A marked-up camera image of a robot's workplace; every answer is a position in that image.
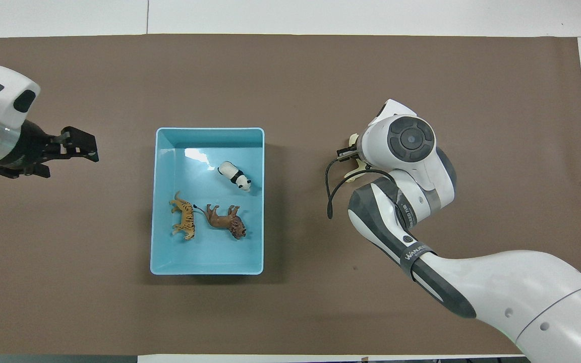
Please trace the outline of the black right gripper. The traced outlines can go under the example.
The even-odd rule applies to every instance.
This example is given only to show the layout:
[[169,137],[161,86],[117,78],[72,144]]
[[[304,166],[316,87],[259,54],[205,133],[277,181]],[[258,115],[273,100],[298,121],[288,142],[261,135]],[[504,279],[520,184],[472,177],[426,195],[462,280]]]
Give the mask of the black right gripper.
[[336,151],[336,161],[344,162],[349,159],[360,159],[360,153],[355,143]]

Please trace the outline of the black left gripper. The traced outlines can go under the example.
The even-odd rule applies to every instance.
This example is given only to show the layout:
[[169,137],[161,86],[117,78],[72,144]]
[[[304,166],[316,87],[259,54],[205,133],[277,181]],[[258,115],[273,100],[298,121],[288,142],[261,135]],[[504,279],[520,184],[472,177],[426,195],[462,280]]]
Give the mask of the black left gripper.
[[65,127],[60,135],[55,136],[45,133],[37,124],[25,121],[16,145],[9,154],[0,159],[0,175],[9,179],[16,179],[21,175],[49,178],[50,168],[44,163],[62,158],[62,146],[67,151],[79,150],[71,154],[72,158],[99,162],[94,135],[76,127]]

